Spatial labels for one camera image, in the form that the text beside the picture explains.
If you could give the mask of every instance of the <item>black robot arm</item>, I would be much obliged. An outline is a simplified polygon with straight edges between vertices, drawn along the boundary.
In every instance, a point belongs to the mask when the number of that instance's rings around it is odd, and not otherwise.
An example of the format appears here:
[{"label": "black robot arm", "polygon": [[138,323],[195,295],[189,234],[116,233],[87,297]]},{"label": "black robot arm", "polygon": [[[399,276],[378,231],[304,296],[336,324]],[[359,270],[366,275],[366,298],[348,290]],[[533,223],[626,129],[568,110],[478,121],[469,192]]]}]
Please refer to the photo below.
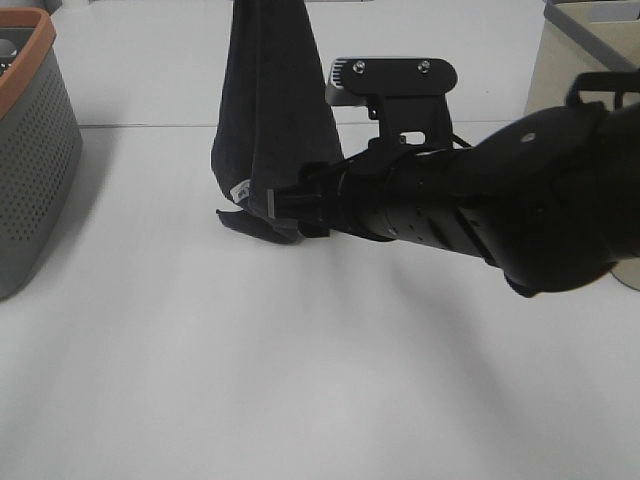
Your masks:
[{"label": "black robot arm", "polygon": [[[640,74],[584,74],[567,105],[530,115],[475,148],[454,149],[437,59],[340,59],[327,99],[364,105],[380,136],[344,162],[309,164],[298,185],[269,192],[270,215],[310,238],[331,230],[482,257],[521,295],[584,286],[640,256]],[[619,110],[583,103],[616,93]],[[426,142],[409,145],[410,132]]]}]

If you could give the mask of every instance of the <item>white table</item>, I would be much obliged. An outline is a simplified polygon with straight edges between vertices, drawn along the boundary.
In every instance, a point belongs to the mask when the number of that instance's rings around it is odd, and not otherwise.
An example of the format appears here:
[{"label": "white table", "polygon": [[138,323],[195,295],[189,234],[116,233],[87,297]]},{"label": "white table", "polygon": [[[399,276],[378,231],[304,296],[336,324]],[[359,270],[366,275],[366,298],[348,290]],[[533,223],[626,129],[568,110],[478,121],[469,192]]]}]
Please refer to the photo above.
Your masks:
[{"label": "white table", "polygon": [[[438,250],[226,230],[215,129],[195,125],[216,121],[230,2],[154,2],[54,16],[83,123],[182,127],[83,131],[40,271],[0,303],[2,480],[637,477],[637,293],[605,277],[524,300]],[[453,4],[343,3],[335,26],[331,6],[310,10],[325,61],[431,40],[461,73],[454,115],[475,120],[456,130],[477,142],[524,106],[542,8]],[[196,39],[210,57],[182,50]],[[345,152],[374,130],[341,126]]]}]

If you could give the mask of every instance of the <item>white tag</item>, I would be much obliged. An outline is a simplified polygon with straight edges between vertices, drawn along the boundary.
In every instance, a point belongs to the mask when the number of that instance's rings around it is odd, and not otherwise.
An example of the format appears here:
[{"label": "white tag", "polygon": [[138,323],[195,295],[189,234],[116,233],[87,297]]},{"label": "white tag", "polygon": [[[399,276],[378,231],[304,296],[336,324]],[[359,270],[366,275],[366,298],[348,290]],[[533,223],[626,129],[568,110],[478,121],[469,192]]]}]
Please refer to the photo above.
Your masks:
[{"label": "white tag", "polygon": [[251,180],[245,180],[244,182],[240,182],[238,185],[231,189],[231,198],[233,198],[234,203],[240,203],[245,198],[249,198],[249,194],[251,193]]}]

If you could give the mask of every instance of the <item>screw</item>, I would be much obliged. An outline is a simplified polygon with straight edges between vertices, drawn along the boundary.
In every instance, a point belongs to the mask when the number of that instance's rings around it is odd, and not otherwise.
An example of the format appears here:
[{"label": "screw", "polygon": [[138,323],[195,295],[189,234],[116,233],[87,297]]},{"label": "screw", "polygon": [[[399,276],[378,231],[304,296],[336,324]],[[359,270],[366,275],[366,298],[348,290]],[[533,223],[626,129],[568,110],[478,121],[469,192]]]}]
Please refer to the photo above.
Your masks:
[{"label": "screw", "polygon": [[530,142],[533,142],[536,139],[536,137],[537,136],[535,133],[527,133],[524,137],[520,139],[520,142],[530,143]]},{"label": "screw", "polygon": [[418,71],[423,75],[426,75],[431,70],[431,62],[429,60],[425,60],[424,62],[420,62],[418,65]]},{"label": "screw", "polygon": [[358,75],[362,75],[364,74],[364,69],[367,66],[366,63],[364,63],[363,60],[358,60],[356,63],[353,64],[353,71],[356,72]]}]

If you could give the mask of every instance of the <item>dark gray towel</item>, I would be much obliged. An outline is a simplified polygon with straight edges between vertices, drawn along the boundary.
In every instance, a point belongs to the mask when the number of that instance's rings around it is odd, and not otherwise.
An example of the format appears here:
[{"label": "dark gray towel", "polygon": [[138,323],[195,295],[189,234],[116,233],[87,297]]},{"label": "dark gray towel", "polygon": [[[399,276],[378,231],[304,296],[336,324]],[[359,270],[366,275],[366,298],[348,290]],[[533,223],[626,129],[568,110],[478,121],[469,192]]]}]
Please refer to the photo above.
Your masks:
[{"label": "dark gray towel", "polygon": [[295,222],[268,217],[267,190],[297,183],[305,163],[344,158],[324,90],[304,1],[236,0],[211,166],[244,211],[218,212],[223,224],[275,243],[298,240]]}]

